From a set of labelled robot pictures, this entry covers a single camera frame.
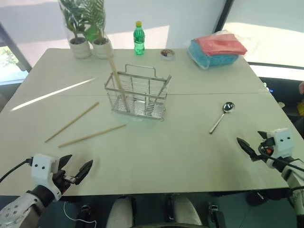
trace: small bowl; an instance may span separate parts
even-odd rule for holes
[[[173,60],[175,58],[175,52],[171,49],[164,49],[161,51],[161,57],[165,60]]]

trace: spoon handle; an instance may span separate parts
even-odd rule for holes
[[[221,119],[223,118],[223,116],[225,115],[225,113],[223,113],[220,118],[218,119],[218,121],[215,123],[215,125],[211,128],[211,130],[209,131],[209,134],[212,134],[214,129],[218,126],[219,122],[221,121]]]

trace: water bottle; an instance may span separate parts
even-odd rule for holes
[[[144,54],[144,32],[142,29],[142,22],[136,22],[136,29],[133,33],[134,37],[134,51],[137,55]]]

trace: blue package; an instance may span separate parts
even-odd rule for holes
[[[238,55],[213,55],[207,56],[202,52],[200,46],[194,40],[191,41],[191,45],[187,49],[191,58],[203,69],[207,69],[209,66],[218,66],[224,64],[232,64],[238,58]]]

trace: metal wire basket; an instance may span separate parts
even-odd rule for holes
[[[154,77],[138,76],[127,73],[127,67],[143,67],[154,70]],[[125,72],[117,72],[123,91],[119,90],[117,82],[110,75],[105,83],[112,110],[124,114],[162,119],[167,97],[168,79],[156,77],[156,69],[151,66],[125,65]]]

